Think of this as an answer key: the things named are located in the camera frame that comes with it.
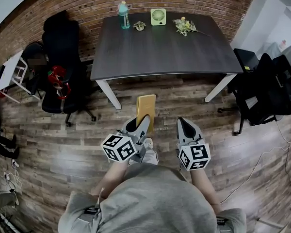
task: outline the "fan grille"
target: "fan grille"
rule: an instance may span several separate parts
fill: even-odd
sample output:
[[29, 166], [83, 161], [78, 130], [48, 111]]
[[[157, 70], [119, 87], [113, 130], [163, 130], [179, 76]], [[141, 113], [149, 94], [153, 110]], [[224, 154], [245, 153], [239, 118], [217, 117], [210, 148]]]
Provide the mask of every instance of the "fan grille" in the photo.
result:
[[155, 21], [161, 21], [163, 20], [165, 17], [165, 13], [163, 10], [155, 10], [153, 13], [152, 13], [152, 18], [153, 20]]

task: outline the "brick wall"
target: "brick wall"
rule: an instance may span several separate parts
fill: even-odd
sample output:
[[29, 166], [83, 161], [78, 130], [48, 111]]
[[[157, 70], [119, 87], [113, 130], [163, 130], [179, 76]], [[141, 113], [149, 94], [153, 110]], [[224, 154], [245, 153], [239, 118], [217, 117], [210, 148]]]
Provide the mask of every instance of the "brick wall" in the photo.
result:
[[[41, 41], [43, 23], [51, 15], [67, 10], [80, 24], [80, 57], [93, 59], [102, 19], [116, 15], [122, 0], [25, 0], [0, 25], [0, 65], [33, 41]], [[228, 40], [232, 40], [251, 0], [125, 0], [129, 12], [167, 11], [212, 16]]]

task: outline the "shirt sleeve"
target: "shirt sleeve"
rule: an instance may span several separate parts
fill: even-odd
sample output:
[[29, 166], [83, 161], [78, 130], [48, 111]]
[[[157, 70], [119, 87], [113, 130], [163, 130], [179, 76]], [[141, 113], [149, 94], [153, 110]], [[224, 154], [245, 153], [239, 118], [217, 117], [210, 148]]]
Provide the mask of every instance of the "shirt sleeve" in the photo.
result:
[[99, 215], [85, 214], [85, 210], [95, 206], [98, 197], [90, 194], [72, 192], [65, 213], [58, 223], [59, 233], [93, 233], [101, 220]]
[[221, 211], [217, 215], [217, 220], [218, 222], [224, 221], [224, 223], [218, 224], [218, 232], [246, 233], [246, 214], [242, 209]]

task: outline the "tabletop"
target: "tabletop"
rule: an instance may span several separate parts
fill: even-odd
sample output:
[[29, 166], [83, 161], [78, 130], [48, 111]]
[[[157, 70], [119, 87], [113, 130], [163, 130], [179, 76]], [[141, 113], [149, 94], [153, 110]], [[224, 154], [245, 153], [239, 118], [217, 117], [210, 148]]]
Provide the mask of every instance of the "tabletop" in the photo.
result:
[[17, 54], [12, 56], [10, 59], [8, 59], [4, 63], [5, 68], [4, 68], [3, 74], [2, 74], [1, 79], [0, 79], [0, 90], [4, 89], [10, 85], [15, 68], [16, 68], [16, 66], [21, 58], [23, 51], [24, 50], [18, 52]]
[[[185, 17], [199, 32], [176, 32], [173, 19]], [[119, 16], [104, 18], [91, 80], [172, 73], [242, 73], [227, 39], [208, 16], [167, 12], [166, 25], [152, 26], [150, 13], [129, 14], [122, 29]], [[133, 24], [143, 21], [137, 31]]]

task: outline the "forearm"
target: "forearm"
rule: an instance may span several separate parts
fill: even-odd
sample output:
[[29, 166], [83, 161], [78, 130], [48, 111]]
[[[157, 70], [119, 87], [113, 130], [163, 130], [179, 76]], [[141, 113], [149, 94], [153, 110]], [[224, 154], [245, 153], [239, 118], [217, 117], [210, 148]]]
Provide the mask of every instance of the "forearm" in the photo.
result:
[[214, 212], [218, 214], [222, 210], [220, 200], [204, 169], [190, 171], [190, 174], [192, 184], [204, 195]]
[[104, 188], [101, 193], [101, 197], [106, 199], [110, 193], [122, 183], [125, 172], [128, 167], [128, 162], [114, 162], [102, 180], [93, 188], [90, 192], [93, 196], [99, 196], [102, 188]]

